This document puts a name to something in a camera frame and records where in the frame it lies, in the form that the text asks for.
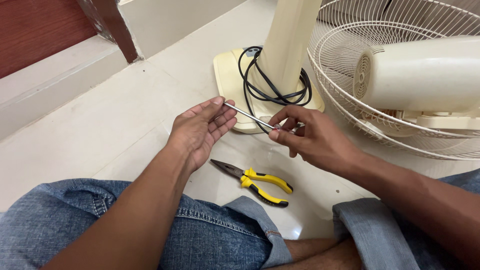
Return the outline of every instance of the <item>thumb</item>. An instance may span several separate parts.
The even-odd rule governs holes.
[[[268,134],[268,137],[272,141],[277,142],[281,145],[291,147],[292,149],[297,149],[302,140],[301,137],[283,130],[280,130],[280,131],[272,130]]]
[[[223,105],[223,98],[216,97],[210,100],[210,104],[208,104],[205,109],[203,109],[198,115],[206,122],[209,122],[212,117],[222,108]]]

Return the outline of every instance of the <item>fan pole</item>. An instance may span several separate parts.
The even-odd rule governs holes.
[[[299,76],[322,0],[278,0],[258,65],[282,95],[297,91]],[[275,96],[254,67],[252,84]]]

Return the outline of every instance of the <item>finger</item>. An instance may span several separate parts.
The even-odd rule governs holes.
[[[227,100],[227,103],[230,104],[230,105],[233,105],[235,106],[235,102],[233,100]],[[226,111],[228,110],[234,110],[232,108],[230,108],[229,106],[227,105],[222,105],[222,108],[212,117],[212,119],[210,119],[210,122],[215,120],[217,117],[219,117],[220,115],[224,114]]]
[[[303,140],[302,137],[298,137],[297,135],[282,130],[271,131],[268,134],[268,137],[274,142],[293,148],[297,148]]]
[[[289,155],[290,155],[291,158],[294,158],[294,157],[297,156],[297,153],[294,150],[290,149],[290,154]]]
[[[305,126],[301,126],[297,129],[297,131],[295,131],[295,135],[297,136],[300,136],[300,137],[303,137],[305,136]]]
[[[216,97],[211,99],[210,104],[207,105],[201,112],[197,114],[203,121],[210,122],[210,119],[222,108],[224,97]]]
[[[216,98],[218,98],[218,97],[211,98],[211,99],[209,99],[207,101],[204,101],[204,102],[202,102],[198,105],[195,105],[195,106],[191,107],[190,109],[186,110],[183,114],[188,114],[189,117],[195,116],[195,115],[199,114],[200,112],[202,112],[205,108],[207,108],[208,105],[210,105],[213,102],[213,100],[215,100]]]
[[[288,105],[281,109],[279,112],[277,112],[274,116],[272,116],[272,119],[270,119],[268,123],[270,125],[275,125],[287,119],[288,117],[292,117],[298,122],[306,124],[311,119],[311,113],[309,109],[306,109],[304,107]]]
[[[215,129],[217,129],[218,127],[222,126],[223,124],[225,124],[228,120],[232,119],[233,117],[235,117],[235,115],[237,115],[237,111],[234,110],[234,109],[229,109],[228,111],[226,111],[224,114],[220,115],[219,117],[217,117],[215,120],[211,121],[209,124],[208,124],[208,132],[212,132],[214,131]]]
[[[232,118],[228,120],[225,124],[221,125],[210,134],[213,137],[214,142],[216,143],[225,133],[227,133],[233,126],[237,123],[237,118]]]
[[[293,117],[288,117],[287,120],[285,121],[285,124],[283,124],[282,129],[286,131],[290,131],[295,126],[297,126],[297,120]]]

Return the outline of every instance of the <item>black power cord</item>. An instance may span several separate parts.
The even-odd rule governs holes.
[[[241,61],[241,58],[243,57],[243,55],[248,52],[248,50],[251,50],[251,49],[258,49],[258,51],[254,54],[253,56],[253,59],[252,61],[250,62],[250,64],[248,65],[247,67],[247,70],[245,70],[245,74],[242,73],[242,70],[241,70],[241,67],[240,67],[240,61]],[[253,111],[252,111],[252,108],[250,107],[250,103],[248,102],[248,97],[247,97],[247,91],[250,93],[250,95],[258,100],[261,100],[261,101],[271,101],[273,103],[276,103],[276,104],[279,104],[279,105],[282,105],[282,106],[286,106],[286,105],[297,105],[297,106],[305,106],[307,105],[310,100],[312,99],[312,85],[310,84],[310,79],[308,78],[308,75],[307,73],[305,72],[305,70],[302,68],[301,71],[300,71],[300,81],[303,83],[303,85],[305,86],[302,90],[298,91],[298,92],[295,92],[295,93],[291,93],[291,94],[288,94],[288,95],[282,95],[278,90],[277,88],[272,84],[272,82],[268,79],[268,77],[265,75],[265,73],[262,72],[262,70],[260,69],[260,67],[258,66],[257,64],[257,58],[258,56],[260,55],[260,52],[262,51],[262,47],[259,47],[259,46],[251,46],[251,47],[248,47],[246,48],[243,53],[240,55],[239,57],[239,71],[240,71],[240,75],[243,79],[243,93],[245,95],[245,101],[247,102],[247,107],[248,107],[248,110],[250,111],[250,114],[253,115]],[[271,96],[265,94],[264,92],[260,91],[258,88],[256,88],[255,86],[253,86],[249,81],[248,81],[248,72],[250,70],[250,68],[255,65],[255,67],[257,68],[258,72],[260,73],[260,75],[262,75],[262,77],[264,78],[264,80],[267,82],[268,86],[270,86],[270,88],[273,90],[273,92],[276,94],[276,98],[272,98]],[[252,93],[252,90],[250,89],[250,87],[255,91],[257,92],[260,96],[262,96],[263,98],[260,98],[256,95],[254,95]],[[307,91],[308,91],[308,99],[305,103],[301,103],[301,104],[298,104],[301,100],[303,100],[303,98],[305,97],[305,95],[307,94]],[[291,98],[291,97],[296,97],[300,95],[300,97],[298,99],[296,99],[295,101],[289,101],[288,98]],[[264,127],[262,127],[259,123],[257,123],[257,125],[265,132],[268,134],[268,131],[266,131],[264,129]]]

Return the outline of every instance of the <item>fan motor housing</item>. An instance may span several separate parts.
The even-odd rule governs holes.
[[[356,99],[376,109],[466,112],[480,106],[480,37],[367,48],[353,79]]]

